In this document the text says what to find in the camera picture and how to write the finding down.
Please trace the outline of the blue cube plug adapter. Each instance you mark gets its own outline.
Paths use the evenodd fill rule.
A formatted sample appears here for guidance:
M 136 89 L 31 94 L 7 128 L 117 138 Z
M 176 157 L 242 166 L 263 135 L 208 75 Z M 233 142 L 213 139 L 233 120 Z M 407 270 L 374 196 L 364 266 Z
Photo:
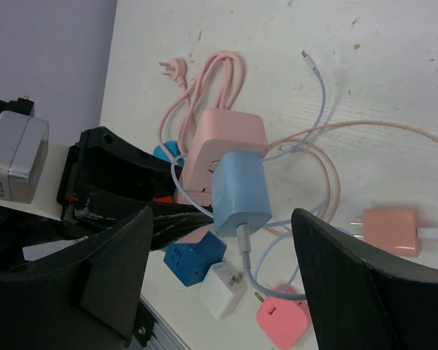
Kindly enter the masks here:
M 172 244 L 167 247 L 164 263 L 185 287 L 204 280 L 211 265 L 222 261 L 226 245 L 208 232 L 195 244 Z

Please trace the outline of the white charger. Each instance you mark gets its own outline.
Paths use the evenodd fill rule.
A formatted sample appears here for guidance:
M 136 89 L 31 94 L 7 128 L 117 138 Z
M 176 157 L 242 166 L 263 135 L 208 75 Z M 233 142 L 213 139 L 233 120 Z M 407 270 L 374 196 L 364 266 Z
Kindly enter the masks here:
M 222 261 L 210 266 L 198 296 L 212 317 L 221 320 L 234 312 L 246 290 L 243 274 Z

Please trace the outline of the orange usb charger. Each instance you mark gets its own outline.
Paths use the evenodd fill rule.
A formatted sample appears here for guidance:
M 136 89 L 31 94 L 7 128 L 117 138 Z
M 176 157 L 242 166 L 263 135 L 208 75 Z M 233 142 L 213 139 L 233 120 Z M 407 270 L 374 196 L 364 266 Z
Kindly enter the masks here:
M 419 212 L 414 207 L 376 207 L 365 209 L 361 220 L 350 225 L 360 228 L 365 243 L 401 257 L 418 257 Z

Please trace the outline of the pale blue usb charger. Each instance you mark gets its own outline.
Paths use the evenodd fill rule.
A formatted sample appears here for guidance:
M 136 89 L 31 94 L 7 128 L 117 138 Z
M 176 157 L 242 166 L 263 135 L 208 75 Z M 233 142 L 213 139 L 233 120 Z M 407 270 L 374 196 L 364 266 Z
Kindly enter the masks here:
M 272 218 L 260 154 L 232 151 L 222 157 L 212 175 L 212 208 L 219 237 L 236 236 L 240 225 L 254 234 Z

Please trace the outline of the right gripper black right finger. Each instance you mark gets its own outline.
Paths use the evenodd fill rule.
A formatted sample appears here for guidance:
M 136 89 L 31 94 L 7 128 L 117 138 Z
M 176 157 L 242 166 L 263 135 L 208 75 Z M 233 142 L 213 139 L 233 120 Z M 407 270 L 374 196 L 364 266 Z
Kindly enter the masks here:
M 438 349 L 438 269 L 304 209 L 293 211 L 291 227 L 319 349 Z

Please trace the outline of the coral plug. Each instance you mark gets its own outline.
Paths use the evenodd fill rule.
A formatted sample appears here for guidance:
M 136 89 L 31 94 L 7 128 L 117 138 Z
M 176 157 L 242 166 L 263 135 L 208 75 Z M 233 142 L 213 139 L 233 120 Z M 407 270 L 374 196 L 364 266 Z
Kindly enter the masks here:
M 279 349 L 290 349 L 312 325 L 306 300 L 283 300 L 254 295 L 261 301 L 256 314 L 258 326 Z

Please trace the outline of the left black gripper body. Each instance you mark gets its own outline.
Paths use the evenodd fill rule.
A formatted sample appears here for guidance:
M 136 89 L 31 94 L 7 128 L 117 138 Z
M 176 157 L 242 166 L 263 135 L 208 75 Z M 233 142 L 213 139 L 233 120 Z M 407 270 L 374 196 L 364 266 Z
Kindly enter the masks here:
M 173 214 L 173 192 L 169 162 L 99 126 L 69 148 L 57 201 L 62 220 L 98 233 L 146 206 Z

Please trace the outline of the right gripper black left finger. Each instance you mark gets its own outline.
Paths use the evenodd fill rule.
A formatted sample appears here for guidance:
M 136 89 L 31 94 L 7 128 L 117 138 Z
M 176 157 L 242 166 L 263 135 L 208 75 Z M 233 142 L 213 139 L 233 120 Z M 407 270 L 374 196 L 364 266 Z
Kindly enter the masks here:
M 122 349 L 131 339 L 152 236 L 146 207 L 0 272 L 0 349 Z

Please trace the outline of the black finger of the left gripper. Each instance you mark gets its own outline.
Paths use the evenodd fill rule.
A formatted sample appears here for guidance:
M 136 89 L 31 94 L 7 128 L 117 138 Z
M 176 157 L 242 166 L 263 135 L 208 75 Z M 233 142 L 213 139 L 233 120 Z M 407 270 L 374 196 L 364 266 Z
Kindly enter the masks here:
M 89 203 L 76 209 L 76 217 L 105 229 L 145 208 L 153 213 L 152 251 L 166 248 L 213 222 L 211 206 L 205 206 L 205 212 L 201 212 L 192 205 L 161 202 Z

